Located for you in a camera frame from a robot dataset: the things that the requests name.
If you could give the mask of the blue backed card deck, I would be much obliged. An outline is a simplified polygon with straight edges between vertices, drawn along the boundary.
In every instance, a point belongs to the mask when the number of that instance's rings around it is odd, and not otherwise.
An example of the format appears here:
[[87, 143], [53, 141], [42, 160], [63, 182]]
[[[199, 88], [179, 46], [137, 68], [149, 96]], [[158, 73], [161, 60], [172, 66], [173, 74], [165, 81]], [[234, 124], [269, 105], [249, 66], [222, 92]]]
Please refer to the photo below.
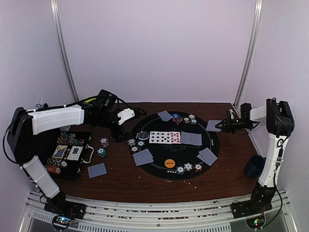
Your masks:
[[221, 132], [222, 130], [216, 127], [216, 125], [220, 122], [220, 120], [209, 120], [206, 126], [206, 131]]

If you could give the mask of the blue white 10 chip stack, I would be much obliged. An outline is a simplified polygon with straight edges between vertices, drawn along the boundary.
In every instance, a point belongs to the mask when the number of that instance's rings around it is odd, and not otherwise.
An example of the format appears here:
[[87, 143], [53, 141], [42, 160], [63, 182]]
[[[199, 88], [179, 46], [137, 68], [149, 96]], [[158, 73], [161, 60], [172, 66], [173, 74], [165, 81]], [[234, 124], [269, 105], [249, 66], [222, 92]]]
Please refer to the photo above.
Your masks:
[[101, 138], [100, 144], [102, 147], [108, 147], [109, 146], [109, 140], [107, 138]]

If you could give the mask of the green blue chip top mat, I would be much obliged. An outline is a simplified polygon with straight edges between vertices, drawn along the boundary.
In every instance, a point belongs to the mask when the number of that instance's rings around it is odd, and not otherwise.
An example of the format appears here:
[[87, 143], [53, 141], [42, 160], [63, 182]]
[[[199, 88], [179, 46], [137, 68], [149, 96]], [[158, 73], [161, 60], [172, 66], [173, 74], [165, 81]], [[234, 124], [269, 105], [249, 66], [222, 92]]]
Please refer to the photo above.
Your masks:
[[190, 121], [190, 123], [191, 123], [192, 125], [195, 125], [195, 124], [197, 123], [197, 121], [196, 121], [195, 119], [192, 119], [192, 120]]

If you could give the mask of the green blue 50 chip stack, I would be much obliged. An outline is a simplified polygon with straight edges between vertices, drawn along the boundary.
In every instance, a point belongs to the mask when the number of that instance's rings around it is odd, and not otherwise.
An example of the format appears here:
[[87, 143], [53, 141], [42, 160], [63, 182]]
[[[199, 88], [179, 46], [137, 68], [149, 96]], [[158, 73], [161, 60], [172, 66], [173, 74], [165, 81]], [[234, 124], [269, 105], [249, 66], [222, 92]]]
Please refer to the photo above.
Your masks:
[[106, 149], [105, 148], [99, 148], [97, 150], [97, 154], [99, 157], [103, 158], [106, 156], [107, 152], [106, 152]]

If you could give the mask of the clear dealer button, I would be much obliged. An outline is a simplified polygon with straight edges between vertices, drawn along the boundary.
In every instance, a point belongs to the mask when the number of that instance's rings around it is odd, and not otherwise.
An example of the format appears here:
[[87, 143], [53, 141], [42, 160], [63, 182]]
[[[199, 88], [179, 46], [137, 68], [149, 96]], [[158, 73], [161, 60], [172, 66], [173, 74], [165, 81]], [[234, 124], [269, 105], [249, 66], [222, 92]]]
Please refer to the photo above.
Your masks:
[[147, 131], [141, 131], [139, 134], [138, 134], [138, 139], [139, 140], [147, 140], [149, 138], [149, 132]]

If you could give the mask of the blue small blind button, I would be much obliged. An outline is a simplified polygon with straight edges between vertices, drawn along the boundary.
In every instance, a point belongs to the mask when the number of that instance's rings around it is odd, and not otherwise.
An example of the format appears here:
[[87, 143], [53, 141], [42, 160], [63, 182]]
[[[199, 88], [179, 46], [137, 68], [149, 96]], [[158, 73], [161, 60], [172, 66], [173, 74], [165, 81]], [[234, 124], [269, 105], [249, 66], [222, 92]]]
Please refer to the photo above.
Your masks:
[[181, 118], [181, 116], [180, 116], [178, 113], [172, 114], [172, 117], [173, 117], [173, 118]]

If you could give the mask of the orange chip bottom mat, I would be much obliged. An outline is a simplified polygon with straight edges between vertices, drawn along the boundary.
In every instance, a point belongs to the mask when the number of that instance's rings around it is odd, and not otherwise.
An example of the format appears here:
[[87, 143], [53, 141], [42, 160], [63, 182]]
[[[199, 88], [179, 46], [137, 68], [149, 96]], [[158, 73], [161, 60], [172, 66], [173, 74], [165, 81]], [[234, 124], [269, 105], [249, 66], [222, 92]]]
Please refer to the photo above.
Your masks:
[[203, 166], [201, 164], [195, 164], [194, 165], [195, 172], [199, 173], [199, 172], [202, 171], [202, 169], [203, 169]]

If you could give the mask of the blue white chip bottom mat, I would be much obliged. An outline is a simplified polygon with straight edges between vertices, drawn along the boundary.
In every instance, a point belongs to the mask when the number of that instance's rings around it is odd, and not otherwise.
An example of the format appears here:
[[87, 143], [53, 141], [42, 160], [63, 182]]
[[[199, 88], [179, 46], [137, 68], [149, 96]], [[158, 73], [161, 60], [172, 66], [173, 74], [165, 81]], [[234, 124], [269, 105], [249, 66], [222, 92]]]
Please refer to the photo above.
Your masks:
[[187, 171], [187, 172], [189, 172], [189, 171], [191, 171], [192, 169], [193, 169], [193, 165], [191, 164], [191, 163], [186, 163], [186, 164], [184, 164], [184, 169]]

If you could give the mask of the green chip bottom mat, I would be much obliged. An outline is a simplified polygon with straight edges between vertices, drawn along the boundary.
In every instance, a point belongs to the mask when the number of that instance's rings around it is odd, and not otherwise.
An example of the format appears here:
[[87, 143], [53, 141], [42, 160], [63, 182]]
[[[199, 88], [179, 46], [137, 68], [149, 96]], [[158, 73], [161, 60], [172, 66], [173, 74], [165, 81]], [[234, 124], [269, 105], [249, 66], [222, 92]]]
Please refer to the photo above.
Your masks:
[[182, 166], [178, 166], [176, 168], [176, 173], [177, 174], [184, 174], [184, 172], [185, 172], [185, 169]]

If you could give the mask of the orange big blind button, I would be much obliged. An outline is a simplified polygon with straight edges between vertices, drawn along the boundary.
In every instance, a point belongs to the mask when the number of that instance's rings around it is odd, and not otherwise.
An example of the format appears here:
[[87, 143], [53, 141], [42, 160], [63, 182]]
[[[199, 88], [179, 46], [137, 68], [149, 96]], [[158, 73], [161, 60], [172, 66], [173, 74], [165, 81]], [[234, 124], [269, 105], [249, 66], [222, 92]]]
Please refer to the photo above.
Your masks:
[[175, 167], [175, 161], [173, 159], [167, 159], [167, 160], [165, 160], [164, 165], [165, 165], [166, 168], [171, 169], [171, 168]]

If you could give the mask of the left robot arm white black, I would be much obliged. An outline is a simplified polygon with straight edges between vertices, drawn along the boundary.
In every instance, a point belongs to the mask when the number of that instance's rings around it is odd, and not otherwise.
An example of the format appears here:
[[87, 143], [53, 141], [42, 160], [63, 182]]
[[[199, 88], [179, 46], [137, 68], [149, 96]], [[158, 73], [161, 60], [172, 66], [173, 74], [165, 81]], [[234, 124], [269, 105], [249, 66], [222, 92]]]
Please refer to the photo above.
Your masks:
[[147, 115], [139, 107], [130, 106], [124, 100], [106, 90], [98, 95], [59, 106], [40, 109], [15, 109], [12, 121], [4, 132], [2, 145], [9, 145], [13, 159], [38, 186], [50, 206], [60, 215], [70, 207], [66, 195], [50, 176], [43, 160], [51, 154], [60, 129], [69, 126], [90, 125], [108, 128], [116, 142], [129, 139], [123, 124], [128, 120]]

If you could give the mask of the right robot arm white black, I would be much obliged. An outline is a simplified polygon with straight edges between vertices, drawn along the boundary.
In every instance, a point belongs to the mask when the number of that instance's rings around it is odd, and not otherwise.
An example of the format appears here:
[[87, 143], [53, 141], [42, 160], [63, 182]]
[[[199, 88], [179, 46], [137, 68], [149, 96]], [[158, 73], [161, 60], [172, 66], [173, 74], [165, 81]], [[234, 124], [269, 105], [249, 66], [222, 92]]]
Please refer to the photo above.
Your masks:
[[248, 210], [258, 213], [266, 204], [271, 203], [277, 190], [277, 182], [283, 156], [295, 122], [289, 103], [277, 102], [276, 98], [266, 100], [265, 106], [252, 108], [251, 104], [241, 105], [241, 117], [229, 113], [227, 118], [215, 124], [215, 128], [224, 132], [235, 133], [237, 130], [253, 130], [260, 120], [266, 120], [269, 143], [263, 171], [248, 201]]

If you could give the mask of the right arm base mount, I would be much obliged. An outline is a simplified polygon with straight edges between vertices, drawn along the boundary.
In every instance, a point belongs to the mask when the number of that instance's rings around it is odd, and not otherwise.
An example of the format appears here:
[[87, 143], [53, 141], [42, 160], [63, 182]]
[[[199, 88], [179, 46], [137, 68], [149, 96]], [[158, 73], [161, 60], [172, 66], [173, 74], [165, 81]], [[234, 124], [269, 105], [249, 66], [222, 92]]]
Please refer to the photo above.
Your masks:
[[247, 201], [233, 202], [230, 207], [234, 218], [248, 217], [272, 209], [271, 201], [276, 193], [274, 187], [263, 187], [257, 183]]

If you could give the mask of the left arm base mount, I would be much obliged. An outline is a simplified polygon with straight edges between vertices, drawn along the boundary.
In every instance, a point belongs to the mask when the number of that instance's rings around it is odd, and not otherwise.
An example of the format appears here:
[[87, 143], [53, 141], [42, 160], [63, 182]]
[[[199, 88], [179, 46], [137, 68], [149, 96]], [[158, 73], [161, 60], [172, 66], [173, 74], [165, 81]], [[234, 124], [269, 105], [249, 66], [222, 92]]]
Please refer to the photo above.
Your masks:
[[63, 215], [71, 219], [83, 219], [86, 205], [66, 200], [66, 195], [60, 191], [55, 197], [47, 198], [44, 210], [57, 215]]

